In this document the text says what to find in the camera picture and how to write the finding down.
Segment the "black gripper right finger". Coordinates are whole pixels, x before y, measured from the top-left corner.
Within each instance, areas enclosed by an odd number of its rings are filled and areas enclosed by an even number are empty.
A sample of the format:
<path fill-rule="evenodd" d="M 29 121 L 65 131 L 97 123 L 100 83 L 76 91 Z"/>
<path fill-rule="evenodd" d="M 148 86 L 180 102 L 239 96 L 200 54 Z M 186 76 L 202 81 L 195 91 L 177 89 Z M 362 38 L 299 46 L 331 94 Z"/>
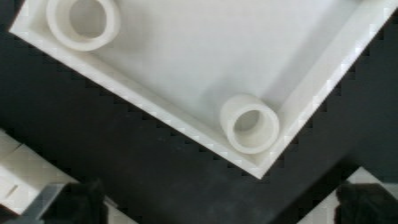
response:
<path fill-rule="evenodd" d="M 398 224 L 398 199 L 379 184 L 342 184 L 333 224 Z"/>

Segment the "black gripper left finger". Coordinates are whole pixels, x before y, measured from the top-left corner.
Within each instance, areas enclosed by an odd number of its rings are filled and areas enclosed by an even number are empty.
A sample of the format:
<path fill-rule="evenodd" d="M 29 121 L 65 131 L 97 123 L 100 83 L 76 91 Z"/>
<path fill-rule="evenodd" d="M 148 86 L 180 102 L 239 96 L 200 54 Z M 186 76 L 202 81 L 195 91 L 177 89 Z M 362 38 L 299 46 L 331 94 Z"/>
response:
<path fill-rule="evenodd" d="M 44 224 L 108 224 L 104 188 L 99 180 L 65 185 L 42 220 Z"/>

